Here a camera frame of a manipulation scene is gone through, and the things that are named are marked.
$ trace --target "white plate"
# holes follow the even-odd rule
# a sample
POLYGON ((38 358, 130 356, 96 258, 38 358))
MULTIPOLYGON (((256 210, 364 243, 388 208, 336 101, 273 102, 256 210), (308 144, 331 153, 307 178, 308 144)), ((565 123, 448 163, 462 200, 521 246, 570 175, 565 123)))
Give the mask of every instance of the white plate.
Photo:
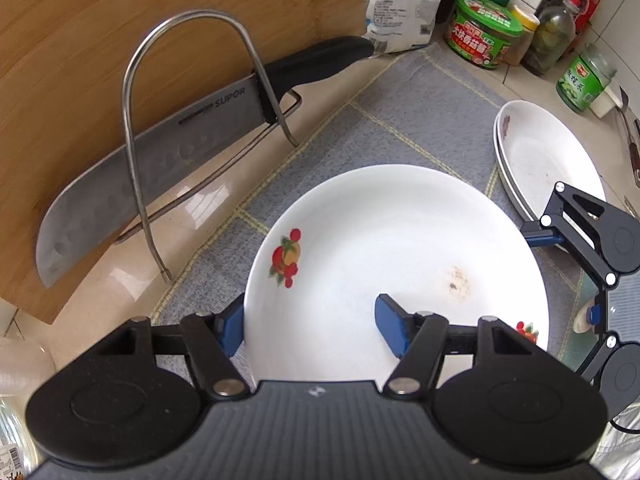
MULTIPOLYGON (((574 134, 553 114, 528 101, 510 101, 495 118, 498 153, 505 174, 526 210, 539 219, 558 181, 606 202, 600 176, 574 134)), ((519 206, 514 203, 518 212, 519 206)), ((591 247, 593 241, 575 222, 562 215, 591 247)))
MULTIPOLYGON (((382 386, 398 360, 374 320, 381 293, 408 312, 431 310, 453 324, 475 325, 485 315, 511 326, 532 322, 546 349, 540 270, 501 209, 439 171, 371 166, 306 193, 264 239, 244 298, 254 380, 382 386), (274 261, 279 270, 296 262, 298 272, 290 282, 278 278, 274 261)), ((443 378, 471 364, 467 356, 453 361, 443 378)))

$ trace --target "red fruit decoration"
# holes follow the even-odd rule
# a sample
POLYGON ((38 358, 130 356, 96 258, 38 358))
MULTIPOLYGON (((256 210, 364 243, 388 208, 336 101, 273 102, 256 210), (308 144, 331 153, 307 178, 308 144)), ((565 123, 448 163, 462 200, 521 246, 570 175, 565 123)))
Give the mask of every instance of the red fruit decoration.
POLYGON ((293 277, 298 273, 298 259, 300 258, 300 229, 292 229, 289 238, 283 236, 280 245, 271 255, 269 276, 275 277, 278 285, 284 283, 286 288, 293 286, 293 277))
POLYGON ((525 326, 524 322, 519 321, 516 325, 516 332, 518 332, 518 334, 520 335, 523 335, 527 338, 527 340, 531 341, 534 344, 538 342, 538 335, 540 334, 540 332, 538 332, 538 330, 533 330, 533 323, 529 323, 527 326, 525 326))

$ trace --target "black knife handle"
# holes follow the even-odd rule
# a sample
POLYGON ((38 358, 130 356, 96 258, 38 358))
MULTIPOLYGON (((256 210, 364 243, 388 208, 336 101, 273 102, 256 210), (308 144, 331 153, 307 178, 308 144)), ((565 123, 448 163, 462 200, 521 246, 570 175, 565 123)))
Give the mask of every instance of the black knife handle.
MULTIPOLYGON (((341 72, 351 63, 373 54, 373 44, 366 38, 343 36, 312 45, 305 50, 265 65, 278 101, 294 86, 312 83, 341 72)), ((258 95, 264 118, 278 122, 267 93, 258 79, 258 95)))

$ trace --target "black cable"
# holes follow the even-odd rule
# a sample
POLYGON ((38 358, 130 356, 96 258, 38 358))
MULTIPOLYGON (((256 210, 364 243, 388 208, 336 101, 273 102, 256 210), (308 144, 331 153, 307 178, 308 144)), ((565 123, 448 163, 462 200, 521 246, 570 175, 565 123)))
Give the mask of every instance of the black cable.
POLYGON ((629 428, 623 428, 619 424, 613 422, 613 420, 610 420, 609 424, 612 425, 616 430, 620 431, 621 433, 626 433, 629 435, 640 435, 640 430, 630 430, 629 428))

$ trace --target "stacked white plate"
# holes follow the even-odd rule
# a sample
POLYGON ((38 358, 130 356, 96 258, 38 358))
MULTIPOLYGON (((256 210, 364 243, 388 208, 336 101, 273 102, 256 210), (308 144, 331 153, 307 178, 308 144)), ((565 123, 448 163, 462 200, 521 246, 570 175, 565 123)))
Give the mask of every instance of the stacked white plate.
MULTIPOLYGON (((494 148, 507 195, 526 221, 543 215, 556 182, 606 200, 593 162, 574 134, 533 103, 510 101, 495 117, 494 148)), ((593 247, 589 237, 565 219, 593 247)))

